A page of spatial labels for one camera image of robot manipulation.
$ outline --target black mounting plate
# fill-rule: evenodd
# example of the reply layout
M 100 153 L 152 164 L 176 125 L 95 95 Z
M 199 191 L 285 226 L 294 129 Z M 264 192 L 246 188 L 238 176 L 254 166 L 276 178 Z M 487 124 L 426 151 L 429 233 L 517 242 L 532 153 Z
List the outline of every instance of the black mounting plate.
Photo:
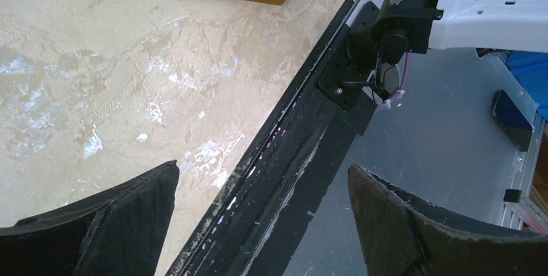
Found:
M 347 83 L 341 81 L 341 78 L 369 75 L 369 72 L 357 71 L 357 67 L 350 61 L 347 52 L 348 38 L 352 33 L 373 25 L 378 14 L 379 8 L 374 3 L 368 2 L 358 13 L 352 27 L 346 27 L 346 30 L 341 29 L 337 37 L 333 39 L 334 55 L 326 65 L 322 76 L 318 79 L 318 89 L 345 111 L 349 111 L 353 107 L 360 92 L 362 92 L 362 86 L 348 86 Z

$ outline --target blue plastic bin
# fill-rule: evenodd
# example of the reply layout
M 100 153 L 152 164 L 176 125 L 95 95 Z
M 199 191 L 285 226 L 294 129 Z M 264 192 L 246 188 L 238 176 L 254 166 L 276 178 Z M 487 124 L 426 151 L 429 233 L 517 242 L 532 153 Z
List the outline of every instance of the blue plastic bin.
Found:
M 548 118 L 548 54 L 513 51 L 507 64 L 512 75 L 538 103 L 538 112 Z

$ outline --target beige stone tabletop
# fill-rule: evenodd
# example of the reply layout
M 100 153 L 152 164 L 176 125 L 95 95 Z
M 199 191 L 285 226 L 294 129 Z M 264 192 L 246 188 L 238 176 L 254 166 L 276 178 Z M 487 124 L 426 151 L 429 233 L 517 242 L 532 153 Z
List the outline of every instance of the beige stone tabletop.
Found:
M 0 227 L 181 170 L 167 271 L 344 0 L 0 0 Z

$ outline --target beige surface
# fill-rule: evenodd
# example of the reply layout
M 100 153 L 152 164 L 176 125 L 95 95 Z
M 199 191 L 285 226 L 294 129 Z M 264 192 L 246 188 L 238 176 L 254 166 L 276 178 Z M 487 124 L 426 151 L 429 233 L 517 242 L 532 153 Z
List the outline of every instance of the beige surface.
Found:
M 342 1 L 0 0 L 0 226 L 177 159 L 165 272 Z

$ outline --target marble pattern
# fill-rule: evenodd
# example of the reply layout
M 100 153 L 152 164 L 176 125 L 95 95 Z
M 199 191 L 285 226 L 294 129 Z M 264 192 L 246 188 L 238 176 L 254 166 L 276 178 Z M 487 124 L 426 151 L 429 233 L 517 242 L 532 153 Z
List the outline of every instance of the marble pattern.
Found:
M 176 159 L 165 273 L 342 2 L 0 0 L 0 226 Z

